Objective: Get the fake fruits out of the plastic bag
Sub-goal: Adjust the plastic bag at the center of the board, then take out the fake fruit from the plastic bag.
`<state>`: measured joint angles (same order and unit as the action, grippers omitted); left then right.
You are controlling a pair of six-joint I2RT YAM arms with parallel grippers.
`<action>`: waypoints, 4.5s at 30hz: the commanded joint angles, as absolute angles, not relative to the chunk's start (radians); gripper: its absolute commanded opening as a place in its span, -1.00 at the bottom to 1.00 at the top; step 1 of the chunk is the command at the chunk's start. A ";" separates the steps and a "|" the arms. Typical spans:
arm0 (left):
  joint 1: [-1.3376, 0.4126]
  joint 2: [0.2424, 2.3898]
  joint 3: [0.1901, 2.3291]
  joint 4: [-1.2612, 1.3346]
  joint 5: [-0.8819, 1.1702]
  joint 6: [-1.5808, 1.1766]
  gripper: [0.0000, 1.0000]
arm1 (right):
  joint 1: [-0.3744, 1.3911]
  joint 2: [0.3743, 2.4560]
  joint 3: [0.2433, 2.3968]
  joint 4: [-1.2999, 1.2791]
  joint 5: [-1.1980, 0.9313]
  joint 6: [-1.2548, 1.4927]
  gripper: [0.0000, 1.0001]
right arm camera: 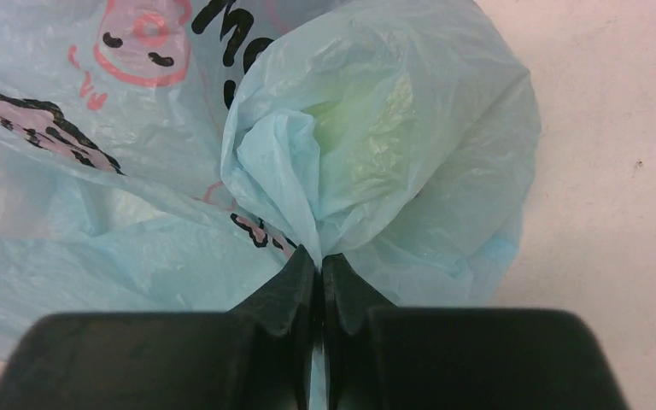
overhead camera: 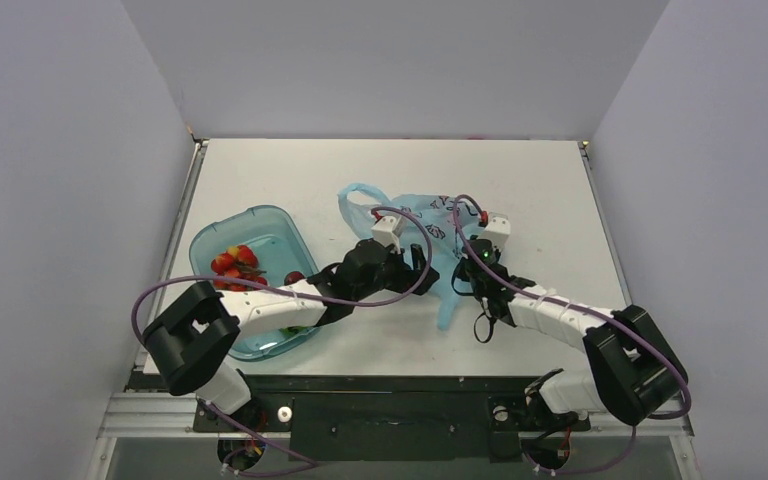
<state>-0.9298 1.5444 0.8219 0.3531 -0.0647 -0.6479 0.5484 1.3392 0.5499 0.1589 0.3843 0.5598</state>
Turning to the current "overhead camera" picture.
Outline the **red fake fruit bunch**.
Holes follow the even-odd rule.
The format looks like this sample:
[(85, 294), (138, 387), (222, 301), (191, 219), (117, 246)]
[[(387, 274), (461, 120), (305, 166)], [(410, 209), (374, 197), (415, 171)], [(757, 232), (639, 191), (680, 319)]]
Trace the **red fake fruit bunch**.
[(217, 276), (244, 279), (267, 285), (265, 270), (261, 269), (260, 260), (247, 245), (231, 245), (219, 253), (210, 263), (210, 270)]

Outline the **dark red fake fruit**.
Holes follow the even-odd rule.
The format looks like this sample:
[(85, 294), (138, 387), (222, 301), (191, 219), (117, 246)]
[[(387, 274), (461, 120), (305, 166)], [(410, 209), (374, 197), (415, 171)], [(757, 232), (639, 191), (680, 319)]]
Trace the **dark red fake fruit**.
[(306, 276), (302, 272), (291, 271), (285, 275), (283, 284), (285, 286), (289, 286), (305, 279), (306, 279)]

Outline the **green fake watermelon ball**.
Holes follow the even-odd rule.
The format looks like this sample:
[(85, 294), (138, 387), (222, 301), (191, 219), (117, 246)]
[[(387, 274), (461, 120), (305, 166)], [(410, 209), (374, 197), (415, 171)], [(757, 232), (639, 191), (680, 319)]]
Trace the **green fake watermelon ball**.
[(291, 327), (282, 328), (280, 332), (284, 335), (291, 336), (291, 335), (297, 335), (299, 333), (307, 332), (308, 330), (309, 328), (304, 326), (291, 326)]

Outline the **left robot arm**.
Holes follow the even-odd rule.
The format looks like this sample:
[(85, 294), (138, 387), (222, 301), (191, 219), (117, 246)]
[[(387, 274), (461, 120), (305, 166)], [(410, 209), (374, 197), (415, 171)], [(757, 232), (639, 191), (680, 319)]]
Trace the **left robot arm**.
[(439, 279), (423, 248), (402, 250), (362, 240), (342, 261), (280, 288), (218, 291), (201, 278), (166, 307), (142, 333), (172, 396), (194, 394), (219, 409), (232, 429), (251, 427), (258, 416), (244, 376), (226, 361), (240, 339), (291, 327), (322, 327), (357, 308), (373, 308), (371, 296), (390, 291), (400, 301), (423, 295)]

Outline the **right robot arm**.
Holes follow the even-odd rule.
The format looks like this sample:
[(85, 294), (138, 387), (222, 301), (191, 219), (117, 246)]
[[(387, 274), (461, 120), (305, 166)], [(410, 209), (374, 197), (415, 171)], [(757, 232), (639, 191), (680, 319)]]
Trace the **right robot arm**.
[(524, 413), (538, 427), (607, 412), (625, 425), (671, 420), (690, 410), (688, 375), (650, 314), (640, 306), (604, 309), (573, 302), (514, 276), (491, 241), (473, 239), (453, 277), (468, 283), (486, 320), (475, 338), (489, 342), (497, 325), (526, 328), (582, 352), (584, 370), (555, 368), (524, 391)]

